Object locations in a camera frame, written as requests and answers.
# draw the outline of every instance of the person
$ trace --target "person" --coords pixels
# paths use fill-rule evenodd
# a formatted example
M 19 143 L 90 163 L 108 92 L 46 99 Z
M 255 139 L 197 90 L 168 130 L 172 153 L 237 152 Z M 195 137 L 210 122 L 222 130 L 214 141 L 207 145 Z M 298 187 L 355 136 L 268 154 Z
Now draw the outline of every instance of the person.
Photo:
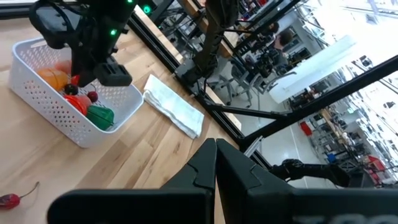
M 283 53 L 283 48 L 293 40 L 293 33 L 290 30 L 283 30 L 275 37 L 275 41 L 270 44 L 270 50 L 275 50 L 278 54 L 273 58 L 274 66 L 288 65 L 289 62 Z
M 268 43 L 272 43 L 275 40 L 276 33 L 278 33 L 278 31 L 279 31 L 279 23 L 273 22 L 271 25 L 269 25 L 269 27 L 266 30 L 260 33 L 259 37 L 264 38 L 270 36 L 271 39 L 270 41 L 268 41 Z

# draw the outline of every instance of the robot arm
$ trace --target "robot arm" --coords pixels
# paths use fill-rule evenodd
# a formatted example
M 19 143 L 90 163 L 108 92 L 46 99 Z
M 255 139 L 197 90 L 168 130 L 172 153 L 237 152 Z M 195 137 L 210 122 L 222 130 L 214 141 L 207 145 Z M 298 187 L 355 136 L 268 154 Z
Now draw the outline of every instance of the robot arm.
M 349 175 L 337 165 L 304 164 L 298 159 L 286 159 L 281 165 L 274 165 L 269 172 L 285 181 L 299 180 L 305 176 L 318 177 L 341 187 L 348 187 L 350 181 Z
M 32 25 L 43 35 L 49 47 L 72 51 L 72 76 L 79 75 L 83 87 L 96 78 L 104 86 L 128 86 L 132 78 L 123 65 L 111 56 L 115 44 L 126 34 L 126 23 L 137 1 L 77 0 L 81 10 L 63 1 L 39 0 L 29 13 Z

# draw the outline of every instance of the red cherry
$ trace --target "red cherry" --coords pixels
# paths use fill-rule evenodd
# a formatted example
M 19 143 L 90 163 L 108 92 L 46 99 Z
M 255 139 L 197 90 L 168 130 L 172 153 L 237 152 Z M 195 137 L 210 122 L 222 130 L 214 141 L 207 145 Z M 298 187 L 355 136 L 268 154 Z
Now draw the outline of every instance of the red cherry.
M 71 84 L 77 85 L 79 83 L 79 75 L 75 75 L 74 77 L 72 77 L 72 79 L 70 80 Z
M 87 93 L 87 96 L 91 100 L 92 103 L 95 103 L 98 100 L 98 94 L 95 91 L 89 91 Z

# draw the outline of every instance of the white wall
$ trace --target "white wall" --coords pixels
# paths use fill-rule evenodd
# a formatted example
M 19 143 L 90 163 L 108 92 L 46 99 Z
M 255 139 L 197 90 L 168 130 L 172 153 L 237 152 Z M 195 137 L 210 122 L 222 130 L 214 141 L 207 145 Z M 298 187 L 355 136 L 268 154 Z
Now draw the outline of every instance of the white wall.
M 297 15 L 294 12 L 291 12 L 288 15 L 284 16 L 283 18 L 279 19 L 278 20 L 278 23 L 279 23 L 278 33 L 285 30 L 286 28 L 290 27 L 297 19 L 298 19 Z
M 310 38 L 310 34 L 308 34 L 304 29 L 303 29 L 303 25 L 300 22 L 299 19 L 294 20 L 294 22 L 292 23 L 292 27 L 293 29 L 296 31 L 297 35 L 300 37 L 301 41 L 302 41 L 302 45 L 298 45 L 297 48 L 294 48 L 292 50 L 294 51 L 298 51 L 301 48 L 305 47 L 307 48 L 307 50 L 312 54 L 315 55 L 316 53 L 318 53 L 319 51 L 321 51 L 321 47 L 318 45 L 318 43 L 316 42 L 315 38 Z

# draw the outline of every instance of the wooden table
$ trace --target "wooden table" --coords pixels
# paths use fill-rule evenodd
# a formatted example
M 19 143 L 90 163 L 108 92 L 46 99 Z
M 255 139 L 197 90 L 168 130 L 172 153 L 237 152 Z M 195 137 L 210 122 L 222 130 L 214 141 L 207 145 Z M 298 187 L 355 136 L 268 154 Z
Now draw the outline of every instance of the wooden table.
M 191 17 L 198 17 L 199 13 L 198 10 L 199 8 L 193 3 L 192 0 L 178 0 L 178 2 L 181 4 L 181 6 L 185 9 L 185 12 L 191 16 Z M 206 32 L 208 26 L 208 21 L 206 18 L 203 18 L 199 23 L 198 27 L 202 32 Z M 235 32 L 225 32 L 224 36 L 228 39 L 228 41 L 231 43 L 233 47 L 236 46 L 236 43 L 238 42 L 239 35 Z M 231 58 L 233 55 L 232 49 L 228 47 L 227 43 L 225 41 L 221 41 L 221 46 L 220 46 L 220 54 L 224 58 Z
M 145 14 L 140 9 L 136 11 L 176 58 L 182 60 Z M 81 149 L 6 86 L 13 44 L 38 37 L 39 33 L 28 19 L 0 21 L 0 31 L 0 194 L 21 195 L 40 181 L 39 189 L 24 198 L 17 208 L 0 212 L 0 223 L 44 224 L 51 202 L 72 189 L 159 188 L 180 170 L 206 138 L 225 138 L 233 143 L 130 31 L 118 42 L 118 62 L 130 71 L 140 91 L 149 74 L 153 74 L 205 113 L 202 134 L 191 140 L 169 119 L 144 103 L 127 124 L 104 139 L 100 146 Z M 223 223 L 219 196 L 216 197 L 216 223 Z

